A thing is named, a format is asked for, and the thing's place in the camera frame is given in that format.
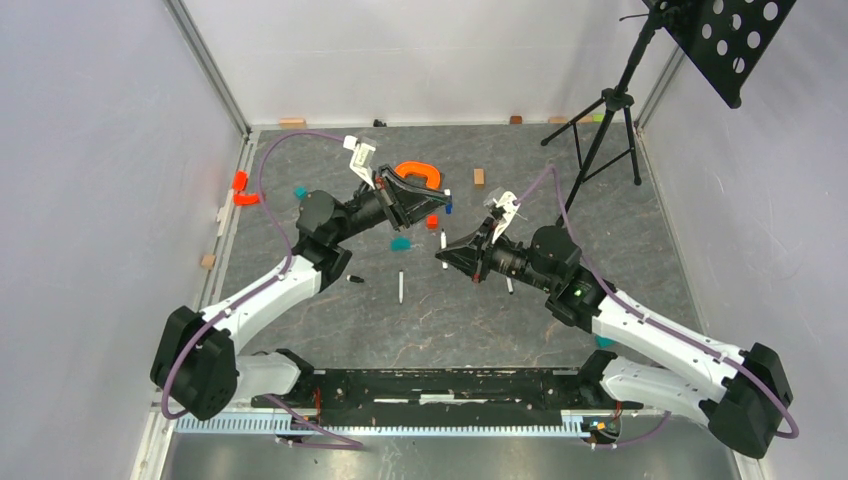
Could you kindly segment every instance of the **gray floor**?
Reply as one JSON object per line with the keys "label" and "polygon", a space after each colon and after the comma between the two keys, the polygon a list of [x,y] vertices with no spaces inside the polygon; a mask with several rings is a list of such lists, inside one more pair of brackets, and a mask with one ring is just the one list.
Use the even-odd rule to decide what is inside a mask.
{"label": "gray floor", "polygon": [[[584,151],[596,130],[581,125]],[[549,125],[490,125],[333,130],[378,142],[375,165],[420,160],[444,175],[443,188],[454,197],[451,215],[439,215],[449,239],[466,235],[485,218],[485,192],[504,187],[523,192],[548,164],[560,170],[568,191],[577,173],[571,135],[548,147],[539,140]],[[280,132],[260,137],[251,172],[256,188],[259,159]],[[600,158],[626,148],[623,124],[615,124]],[[358,185],[347,169],[349,151],[323,139],[295,137],[271,155],[263,183],[273,210],[296,239],[297,186],[322,189],[346,201]],[[486,188],[473,187],[472,170],[486,171]],[[650,175],[636,187],[628,161],[621,161],[584,185],[572,208],[579,242],[608,280],[650,308],[698,329]],[[513,240],[529,241],[536,228],[557,217],[553,181],[522,204],[507,230]],[[591,335],[567,328],[545,309],[545,295],[516,284],[508,295],[505,280],[492,275],[474,285],[463,274],[442,270],[433,258],[438,235],[416,225],[402,233],[413,249],[391,252],[395,233],[380,225],[344,245],[354,256],[347,273],[365,284],[337,282],[304,302],[257,335],[243,353],[290,348],[318,367],[451,367],[581,365],[596,348]],[[284,255],[278,233],[259,206],[241,212],[222,294],[228,296],[277,264]],[[398,270],[405,296],[398,304]],[[619,353],[629,353],[620,346]]]}
{"label": "gray floor", "polygon": [[[622,430],[627,437],[637,436],[653,428],[656,422],[656,417],[627,418]],[[671,420],[665,431],[648,442],[613,452],[592,452],[585,443],[568,438],[360,437],[359,440],[367,446],[364,452],[290,449],[264,435],[175,435],[162,478],[739,478],[729,450],[682,419]]]}
{"label": "gray floor", "polygon": [[[437,166],[454,194],[452,215],[440,215],[450,238],[475,229],[486,211],[485,191],[472,186],[472,169],[486,170],[487,188],[519,194],[549,163],[567,188],[576,175],[569,137],[542,148],[548,125],[414,127],[341,130],[333,133],[376,139],[377,163],[421,160]],[[581,126],[588,146],[594,126]],[[279,132],[261,137],[259,154]],[[610,158],[625,148],[623,126],[615,125],[602,150]],[[252,182],[256,181],[258,159]],[[296,186],[350,198],[357,180],[347,170],[349,155],[324,140],[294,138],[274,152],[266,170],[266,192],[286,230],[295,233]],[[580,243],[605,276],[652,309],[697,329],[680,265],[674,254],[647,172],[641,187],[620,162],[586,184],[573,208]],[[557,217],[553,184],[533,195],[507,231],[529,241],[539,226]],[[473,285],[464,275],[443,271],[432,258],[438,237],[423,225],[405,233],[414,248],[393,253],[395,233],[381,225],[345,245],[354,252],[348,273],[364,285],[338,282],[290,310],[257,335],[245,352],[291,348],[318,367],[572,366],[595,350],[594,339],[555,321],[545,296],[493,275]],[[259,207],[241,212],[222,294],[250,283],[283,258],[283,242]],[[404,303],[397,302],[397,271],[404,269]],[[623,352],[626,349],[615,346]],[[641,434],[657,418],[627,418],[625,437]],[[267,436],[176,435],[163,478],[620,478],[734,479],[732,456],[705,430],[682,419],[643,444],[616,452],[591,452],[572,439],[403,438],[361,439],[365,452],[301,451],[280,447]]]}

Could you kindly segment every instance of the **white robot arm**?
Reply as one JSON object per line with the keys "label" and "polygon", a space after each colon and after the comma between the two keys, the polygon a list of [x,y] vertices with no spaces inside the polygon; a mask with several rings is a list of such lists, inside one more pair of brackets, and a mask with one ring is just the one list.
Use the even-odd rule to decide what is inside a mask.
{"label": "white robot arm", "polygon": [[484,281],[494,271],[538,288],[548,294],[545,306],[564,324],[614,340],[663,366],[640,365],[613,352],[597,351],[581,374],[599,387],[599,397],[684,415],[734,450],[762,458],[783,414],[732,365],[753,373],[785,410],[792,392],[778,355],[761,344],[745,351],[693,332],[611,283],[604,281],[602,286],[600,277],[580,264],[582,252],[563,228],[539,228],[527,247],[510,241],[503,232],[515,214],[514,198],[505,192],[490,202],[491,216],[477,231],[448,244],[436,258],[474,282]]}
{"label": "white robot arm", "polygon": [[341,277],[352,254],[340,243],[386,220],[396,230],[409,228],[450,201],[440,191],[407,183],[388,165],[371,173],[373,148],[359,149],[365,144],[353,140],[345,145],[354,150],[351,168],[362,184],[346,203],[321,190],[301,200],[290,262],[200,312],[180,307],[169,316],[150,379],[196,418],[213,417],[233,398],[287,393],[300,373],[294,361],[276,352],[238,352],[289,308]]}

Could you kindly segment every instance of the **tripod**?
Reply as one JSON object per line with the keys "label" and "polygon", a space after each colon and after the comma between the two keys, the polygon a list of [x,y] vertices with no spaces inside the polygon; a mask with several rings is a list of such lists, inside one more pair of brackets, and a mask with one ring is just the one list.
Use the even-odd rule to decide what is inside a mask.
{"label": "tripod", "polygon": [[[654,5],[651,8],[650,13],[648,13],[648,19],[645,21],[645,25],[639,33],[639,38],[636,40],[636,44],[630,52],[630,58],[627,60],[627,68],[624,69],[624,73],[621,75],[618,85],[616,85],[615,88],[604,89],[603,92],[601,92],[601,98],[595,101],[595,103],[587,107],[585,110],[577,114],[576,117],[568,121],[568,123],[542,140],[542,146],[544,147],[550,143],[551,140],[569,128],[574,130],[574,142],[577,148],[577,164],[580,167],[580,173],[577,174],[577,178],[574,180],[574,186],[571,187],[571,193],[568,194],[568,200],[565,202],[566,211],[570,209],[571,204],[574,203],[574,197],[577,196],[577,190],[580,188],[580,185],[601,173],[618,160],[624,158],[627,154],[630,154],[630,161],[633,164],[633,183],[636,185],[642,184],[642,178],[639,176],[639,165],[636,163],[636,140],[633,136],[633,120],[630,115],[630,107],[633,105],[633,97],[627,94],[627,87],[630,84],[630,80],[633,78],[633,73],[636,71],[636,67],[639,66],[639,62],[642,61],[642,57],[645,55],[645,50],[648,48],[648,44],[651,42],[656,31],[663,26],[663,14],[660,12],[659,3],[660,2],[657,2],[657,5]],[[592,140],[592,145],[589,147],[589,151],[586,153],[586,159],[581,160],[580,141],[577,137],[577,122],[586,115],[589,115],[602,104],[605,104],[606,108],[606,111],[604,112],[604,119],[601,122],[600,127],[598,127],[598,132]],[[624,110],[624,122],[627,127],[627,141],[629,142],[629,148],[607,162],[601,168],[597,169],[595,172],[589,174],[589,169],[592,167],[592,162],[595,161],[595,157],[598,155],[598,150],[601,148],[601,143],[603,143],[604,137],[609,130],[613,116],[619,110]],[[560,216],[557,220],[557,226],[561,227],[562,224],[563,218]]]}

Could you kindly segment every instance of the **blue object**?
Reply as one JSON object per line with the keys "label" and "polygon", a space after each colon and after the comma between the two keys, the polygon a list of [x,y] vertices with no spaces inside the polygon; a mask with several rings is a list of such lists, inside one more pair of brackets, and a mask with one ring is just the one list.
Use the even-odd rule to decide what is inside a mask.
{"label": "blue object", "polygon": [[610,340],[609,338],[604,338],[599,335],[595,335],[595,343],[598,344],[600,348],[607,348],[612,345],[615,345],[615,340]]}
{"label": "blue object", "polygon": [[412,248],[412,242],[409,241],[406,237],[398,237],[392,240],[392,251],[400,252],[403,250],[409,250]]}

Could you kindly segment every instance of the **white wall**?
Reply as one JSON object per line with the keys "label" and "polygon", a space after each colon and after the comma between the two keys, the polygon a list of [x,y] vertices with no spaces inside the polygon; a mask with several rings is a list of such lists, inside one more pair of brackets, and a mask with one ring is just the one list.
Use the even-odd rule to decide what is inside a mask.
{"label": "white wall", "polygon": [[741,109],[687,62],[647,125],[709,332],[770,345],[786,367],[801,437],[772,444],[780,479],[841,478],[848,451],[846,23],[842,0],[799,1]]}
{"label": "white wall", "polygon": [[4,2],[0,65],[0,478],[127,478],[240,136],[160,1]]}
{"label": "white wall", "polygon": [[[185,3],[253,124],[573,115],[621,76],[644,19],[618,18],[647,12],[640,0]],[[637,102],[671,47],[657,35]]]}

